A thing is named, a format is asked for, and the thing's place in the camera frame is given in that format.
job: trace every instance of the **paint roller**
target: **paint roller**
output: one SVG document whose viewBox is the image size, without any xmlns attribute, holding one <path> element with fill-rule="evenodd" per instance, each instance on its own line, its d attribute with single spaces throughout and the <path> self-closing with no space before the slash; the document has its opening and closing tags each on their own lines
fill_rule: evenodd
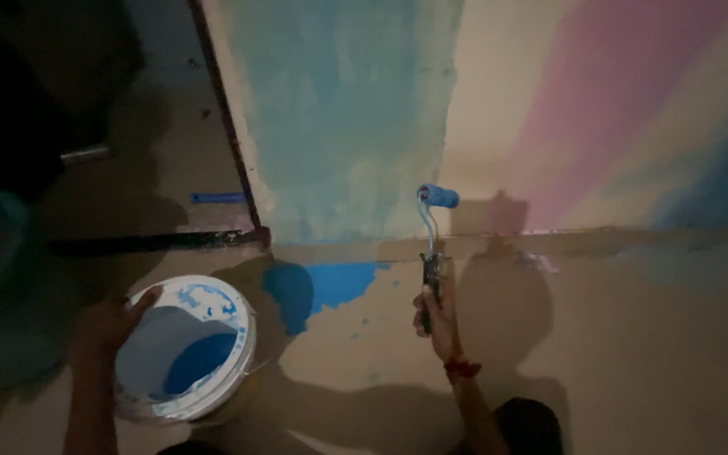
<svg viewBox="0 0 728 455">
<path fill-rule="evenodd" d="M 434 239 L 437 237 L 434 233 L 434 226 L 437 226 L 437 222 L 434 222 L 434 217 L 431 215 L 429 207 L 446 207 L 453 209 L 460 203 L 460 195 L 456 191 L 447 190 L 440 188 L 437 185 L 431 185 L 426 183 L 418 188 L 418 212 L 420 218 L 426 224 L 429 229 L 429 251 L 420 253 L 420 259 L 423 260 L 423 284 L 431 286 L 431 290 L 434 293 L 434 298 L 440 298 L 440 261 L 442 260 L 441 253 L 434 253 Z M 431 334 L 431 321 L 429 319 L 429 310 L 424 309 L 420 314 L 420 322 L 423 324 L 423 329 L 426 330 L 427 334 Z"/>
</svg>

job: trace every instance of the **white paint bucket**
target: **white paint bucket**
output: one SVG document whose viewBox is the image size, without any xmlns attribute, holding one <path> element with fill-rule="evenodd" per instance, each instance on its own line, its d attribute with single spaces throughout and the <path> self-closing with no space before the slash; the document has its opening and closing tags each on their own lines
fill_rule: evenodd
<svg viewBox="0 0 728 455">
<path fill-rule="evenodd" d="M 254 313 L 217 278 L 188 275 L 158 284 L 158 302 L 117 354 L 116 412 L 136 422 L 198 419 L 248 375 L 257 342 Z"/>
</svg>

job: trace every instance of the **human hand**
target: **human hand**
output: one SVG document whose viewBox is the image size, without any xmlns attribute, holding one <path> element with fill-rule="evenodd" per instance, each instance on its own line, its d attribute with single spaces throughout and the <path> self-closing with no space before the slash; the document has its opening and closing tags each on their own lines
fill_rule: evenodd
<svg viewBox="0 0 728 455">
<path fill-rule="evenodd" d="M 418 336 L 429 337 L 421 322 L 423 310 L 428 310 L 431 323 L 431 345 L 437 357 L 443 363 L 463 361 L 464 354 L 460 345 L 460 332 L 457 329 L 457 315 L 454 298 L 454 284 L 449 279 L 440 277 L 440 300 L 434 297 L 431 286 L 423 285 L 423 291 L 412 302 L 417 309 L 414 327 Z"/>
<path fill-rule="evenodd" d="M 72 368 L 91 364 L 112 367 L 116 352 L 160 295 L 162 287 L 153 286 L 131 308 L 126 308 L 127 297 L 108 297 L 80 310 L 71 346 Z"/>
</svg>

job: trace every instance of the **rainbow gradient mural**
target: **rainbow gradient mural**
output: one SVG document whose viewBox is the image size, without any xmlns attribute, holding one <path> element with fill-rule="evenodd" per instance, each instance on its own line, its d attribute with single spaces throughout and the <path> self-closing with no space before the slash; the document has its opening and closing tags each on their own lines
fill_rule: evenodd
<svg viewBox="0 0 728 455">
<path fill-rule="evenodd" d="M 276 242 L 728 224 L 728 0 L 222 5 Z"/>
</svg>

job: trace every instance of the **blue tape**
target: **blue tape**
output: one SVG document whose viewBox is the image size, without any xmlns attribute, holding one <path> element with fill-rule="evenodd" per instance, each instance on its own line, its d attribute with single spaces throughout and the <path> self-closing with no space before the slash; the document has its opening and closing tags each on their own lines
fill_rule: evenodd
<svg viewBox="0 0 728 455">
<path fill-rule="evenodd" d="M 193 193 L 190 194 L 190 202 L 193 204 L 226 204 L 246 203 L 246 196 L 243 193 Z"/>
</svg>

